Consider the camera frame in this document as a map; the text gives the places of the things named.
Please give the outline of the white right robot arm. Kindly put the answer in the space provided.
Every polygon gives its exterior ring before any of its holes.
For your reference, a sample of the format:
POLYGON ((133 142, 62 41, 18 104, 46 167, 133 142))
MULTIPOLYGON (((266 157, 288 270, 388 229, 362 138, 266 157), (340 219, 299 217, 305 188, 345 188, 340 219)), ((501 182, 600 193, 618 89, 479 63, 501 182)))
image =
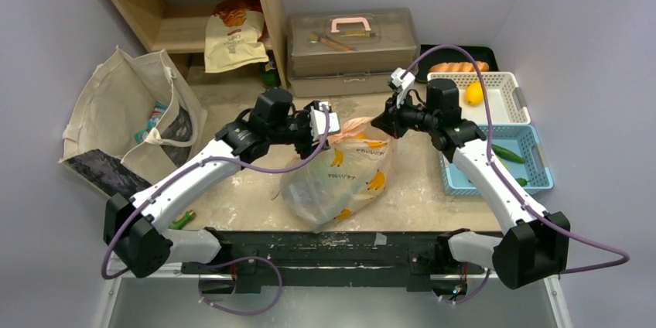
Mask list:
POLYGON ((446 272, 462 263, 496 272, 509 289, 518 289, 565 271, 570 223, 561 213, 549 213, 501 165, 490 147, 491 132, 463 118, 459 91, 453 80, 428 82, 424 104, 414 104, 412 80, 394 77, 393 94, 372 126, 393 138, 407 130, 425 132, 433 147, 477 188, 503 232, 491 237, 462 229, 439 237, 434 260, 446 272))

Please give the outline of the beige canvas tote bag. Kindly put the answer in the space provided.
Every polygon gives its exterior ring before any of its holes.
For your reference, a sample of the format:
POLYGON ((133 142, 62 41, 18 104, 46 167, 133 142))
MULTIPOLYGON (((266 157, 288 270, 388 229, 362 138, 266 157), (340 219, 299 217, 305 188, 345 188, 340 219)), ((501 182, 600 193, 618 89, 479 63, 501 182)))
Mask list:
POLYGON ((207 111, 165 50, 121 49, 99 65, 63 132, 59 163, 107 196, 129 198, 184 165, 201 148, 207 111), (142 143, 156 102, 168 106, 142 143))

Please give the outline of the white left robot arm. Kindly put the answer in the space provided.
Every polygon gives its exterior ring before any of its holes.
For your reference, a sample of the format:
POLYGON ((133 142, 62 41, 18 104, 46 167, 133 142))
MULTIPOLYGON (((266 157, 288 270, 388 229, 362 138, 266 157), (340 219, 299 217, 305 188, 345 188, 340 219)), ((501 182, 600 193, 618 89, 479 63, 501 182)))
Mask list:
POLYGON ((111 280, 131 272, 144 278, 177 262, 196 262, 210 272, 223 272, 231 253, 214 231, 173 230, 173 221, 206 191, 242 169, 282 174, 302 168, 327 149, 328 136, 339 130, 339 118, 326 101, 298 109, 292 94, 282 88, 260 94, 252 108, 240 112, 173 173, 130 197, 110 197, 104 215, 108 249, 102 277, 111 280), (112 255, 125 265, 123 272, 109 272, 112 255))

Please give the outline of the translucent banana print plastic bag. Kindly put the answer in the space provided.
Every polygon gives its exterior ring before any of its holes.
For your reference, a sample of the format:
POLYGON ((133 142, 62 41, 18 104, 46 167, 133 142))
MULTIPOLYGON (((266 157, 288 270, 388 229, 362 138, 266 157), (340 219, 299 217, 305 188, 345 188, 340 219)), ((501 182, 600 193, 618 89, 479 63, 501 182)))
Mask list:
POLYGON ((387 189, 397 141, 371 121, 346 121, 340 133, 328 138, 327 150, 282 175, 279 194, 283 202, 311 231, 317 233, 346 220, 387 189))

